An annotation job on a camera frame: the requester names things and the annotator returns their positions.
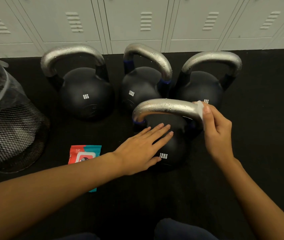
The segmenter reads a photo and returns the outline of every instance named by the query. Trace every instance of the left hand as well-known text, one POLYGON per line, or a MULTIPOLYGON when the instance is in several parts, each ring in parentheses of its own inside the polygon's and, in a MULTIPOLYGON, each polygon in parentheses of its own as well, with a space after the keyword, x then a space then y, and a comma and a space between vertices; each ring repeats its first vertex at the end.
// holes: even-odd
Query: left hand
POLYGON ((123 175, 132 175, 147 170, 161 161, 160 157, 153 156, 172 138, 173 132, 169 132, 156 143, 153 144, 153 142, 163 136, 170 128, 170 125, 164 126, 163 123, 152 130, 151 127, 148 127, 137 135, 128 138, 112 152, 117 160, 121 161, 123 175))

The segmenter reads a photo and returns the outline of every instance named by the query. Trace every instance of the dark pants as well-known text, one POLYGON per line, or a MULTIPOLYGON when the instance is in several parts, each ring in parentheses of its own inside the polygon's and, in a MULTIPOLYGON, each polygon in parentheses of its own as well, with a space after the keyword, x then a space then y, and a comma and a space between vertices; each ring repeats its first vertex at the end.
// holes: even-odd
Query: dark pants
MULTIPOLYGON (((218 240, 203 228, 187 225, 166 218, 161 220, 155 227, 154 240, 218 240)), ((59 240, 100 240, 92 233, 80 233, 60 238, 59 240)))

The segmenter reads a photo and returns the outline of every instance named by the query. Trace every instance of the black rubber floor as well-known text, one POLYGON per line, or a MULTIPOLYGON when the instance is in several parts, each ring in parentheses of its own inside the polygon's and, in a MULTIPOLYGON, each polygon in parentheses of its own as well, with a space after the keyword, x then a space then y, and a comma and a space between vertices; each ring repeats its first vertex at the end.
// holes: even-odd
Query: black rubber floor
MULTIPOLYGON (((225 93, 221 109, 233 122, 234 154, 284 210, 284 50, 235 53, 243 61, 243 70, 225 93)), ((165 54, 175 78, 193 54, 165 54)), ((111 83, 118 91, 124 74, 122 55, 104 57, 111 83)), ((95 123, 77 121, 65 113, 41 73, 40 58, 5 61, 31 101, 51 119, 52 128, 43 156, 22 172, 0 173, 0 181, 67 164, 71 145, 102 145, 102 153, 107 153, 132 136, 130 116, 117 110, 95 123)), ((92 65, 88 58, 63 60, 58 71, 63 75, 87 65, 92 65)), ((136 57, 136 65, 153 66, 141 57, 136 57)), ((226 71, 220 64, 198 69, 218 77, 226 71)), ((109 182, 17 239, 46 240, 84 231, 96 233, 102 240, 152 239, 154 226, 166 217, 203 227, 220 239, 255 239, 234 193, 206 152, 202 134, 192 142, 191 155, 179 169, 160 174, 147 171, 109 182)))

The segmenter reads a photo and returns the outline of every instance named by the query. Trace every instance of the fingernail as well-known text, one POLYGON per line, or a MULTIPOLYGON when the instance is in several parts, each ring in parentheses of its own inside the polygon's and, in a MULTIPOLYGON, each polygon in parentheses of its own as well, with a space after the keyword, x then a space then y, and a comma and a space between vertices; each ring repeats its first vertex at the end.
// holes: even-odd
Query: fingernail
POLYGON ((204 114, 211 113, 210 107, 209 107, 209 106, 205 106, 205 107, 203 108, 203 113, 204 113, 204 114))

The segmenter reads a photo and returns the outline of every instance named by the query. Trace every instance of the forearm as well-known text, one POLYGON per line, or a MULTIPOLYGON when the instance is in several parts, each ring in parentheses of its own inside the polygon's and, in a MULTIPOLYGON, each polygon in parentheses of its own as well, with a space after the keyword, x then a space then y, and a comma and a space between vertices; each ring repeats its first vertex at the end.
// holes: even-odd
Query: forearm
POLYGON ((284 212, 252 180, 237 159, 224 160, 218 165, 256 235, 262 240, 284 240, 284 212))
POLYGON ((9 239, 48 214, 116 177, 113 153, 0 183, 0 239, 9 239))

